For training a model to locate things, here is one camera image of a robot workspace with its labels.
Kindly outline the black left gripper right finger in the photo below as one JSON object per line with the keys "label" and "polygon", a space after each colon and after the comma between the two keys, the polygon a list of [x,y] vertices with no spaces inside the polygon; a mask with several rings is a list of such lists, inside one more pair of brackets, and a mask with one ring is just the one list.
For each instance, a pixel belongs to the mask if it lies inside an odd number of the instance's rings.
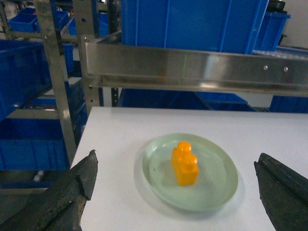
{"label": "black left gripper right finger", "polygon": [[260,200],[277,231],[308,229],[308,179],[262,153],[254,162]]}

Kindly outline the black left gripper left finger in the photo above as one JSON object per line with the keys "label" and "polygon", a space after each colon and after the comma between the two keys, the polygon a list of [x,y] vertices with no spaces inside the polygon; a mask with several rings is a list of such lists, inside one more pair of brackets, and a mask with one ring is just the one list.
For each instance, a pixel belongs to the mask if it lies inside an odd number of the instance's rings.
{"label": "black left gripper left finger", "polygon": [[94,150],[51,187],[0,225],[2,231],[80,231],[98,173]]}

